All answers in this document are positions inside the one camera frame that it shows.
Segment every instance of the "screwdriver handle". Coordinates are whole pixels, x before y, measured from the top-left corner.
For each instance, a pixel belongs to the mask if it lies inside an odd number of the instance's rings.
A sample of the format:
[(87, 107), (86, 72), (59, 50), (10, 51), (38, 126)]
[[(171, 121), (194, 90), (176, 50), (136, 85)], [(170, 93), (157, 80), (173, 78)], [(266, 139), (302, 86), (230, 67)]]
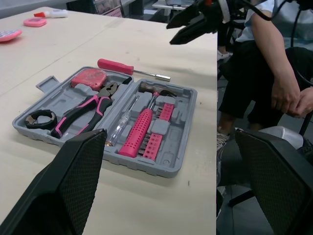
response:
[(134, 67), (124, 65), (122, 63), (118, 63), (111, 60), (99, 59), (98, 60), (98, 67), (105, 70), (112, 70), (116, 72), (123, 72), (128, 75), (132, 75), (134, 73)]
[(151, 109), (145, 109), (141, 112), (118, 154), (131, 158), (137, 156), (141, 143), (150, 126), (152, 114), (153, 111)]

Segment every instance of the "pink screwdriver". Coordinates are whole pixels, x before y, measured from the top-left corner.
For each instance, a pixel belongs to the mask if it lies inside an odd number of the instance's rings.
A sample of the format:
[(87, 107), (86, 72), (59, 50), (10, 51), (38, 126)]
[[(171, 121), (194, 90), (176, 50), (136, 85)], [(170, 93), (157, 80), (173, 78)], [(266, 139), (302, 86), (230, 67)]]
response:
[(111, 61), (111, 60), (99, 59), (98, 60), (98, 67), (101, 69), (105, 69), (105, 70), (123, 72), (123, 73), (126, 73), (128, 75), (132, 75), (134, 72), (137, 72), (137, 73), (141, 73), (144, 75), (154, 77), (157, 80), (162, 80), (162, 81), (166, 81), (166, 82), (171, 81), (171, 77), (160, 75), (160, 74), (152, 74), (152, 73), (148, 73), (148, 72), (134, 70), (133, 66), (124, 65), (122, 63), (118, 63), (118, 62)]

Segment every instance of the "glue bottle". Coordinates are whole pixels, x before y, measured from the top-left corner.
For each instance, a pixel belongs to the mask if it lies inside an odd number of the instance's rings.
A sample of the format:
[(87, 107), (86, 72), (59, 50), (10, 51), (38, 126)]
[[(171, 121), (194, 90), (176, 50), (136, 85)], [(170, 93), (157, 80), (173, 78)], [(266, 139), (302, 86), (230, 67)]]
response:
[(35, 13), (34, 16), (45, 18), (63, 18), (68, 17), (68, 12), (66, 10), (53, 9), (51, 11)]

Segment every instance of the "light blue shirt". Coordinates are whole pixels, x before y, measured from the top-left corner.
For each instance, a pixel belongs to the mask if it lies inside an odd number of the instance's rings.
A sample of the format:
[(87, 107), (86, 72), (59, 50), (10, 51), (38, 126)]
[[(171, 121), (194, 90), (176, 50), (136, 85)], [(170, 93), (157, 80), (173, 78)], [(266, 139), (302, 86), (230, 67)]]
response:
[[(276, 12), (283, 0), (267, 0), (256, 7), (260, 10)], [(278, 15), (272, 20), (273, 24), (281, 32), (285, 41), (285, 48), (291, 46), (291, 32), (294, 20), (298, 13), (299, 5), (293, 1), (286, 2)], [(236, 40), (237, 42), (245, 42), (254, 40), (251, 29), (251, 16), (254, 11), (248, 10), (245, 29), (242, 35)], [(313, 10), (302, 11), (297, 23), (296, 32), (294, 35), (294, 47), (304, 47), (313, 51)]]

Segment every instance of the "cable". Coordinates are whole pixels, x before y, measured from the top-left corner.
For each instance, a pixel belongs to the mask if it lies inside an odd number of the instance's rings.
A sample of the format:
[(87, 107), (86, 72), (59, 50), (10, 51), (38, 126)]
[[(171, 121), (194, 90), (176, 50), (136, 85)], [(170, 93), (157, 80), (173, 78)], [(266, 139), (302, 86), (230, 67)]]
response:
[[(295, 35), (295, 31), (297, 29), (297, 23), (298, 23), (301, 12), (302, 12), (302, 10), (299, 8), (297, 16), (295, 17), (295, 20), (293, 23), (293, 27), (292, 27), (290, 47), (293, 47), (293, 44), (294, 44), (294, 35)], [(309, 80), (307, 80), (304, 76), (302, 76), (298, 70), (297, 70), (297, 73), (304, 83), (306, 83), (310, 87), (313, 86), (313, 83), (310, 82)]]
[(254, 5), (252, 5), (249, 1), (247, 0), (241, 0), (243, 4), (245, 4), (246, 6), (248, 6), (251, 10), (253, 10), (256, 14), (258, 14), (262, 19), (266, 20), (266, 21), (271, 21), (273, 20), (279, 13), (280, 9), (283, 7), (283, 5), (288, 2), (288, 0), (284, 0), (279, 7), (277, 8), (277, 11), (272, 15), (272, 17), (268, 17), (266, 15), (264, 15), (258, 8), (256, 8)]
[(301, 9), (298, 10), (297, 16), (295, 17), (293, 27), (292, 27), (292, 32), (291, 32), (291, 47), (293, 47), (293, 41), (294, 41), (294, 35), (295, 35), (295, 30), (297, 28), (297, 23), (301, 14)]

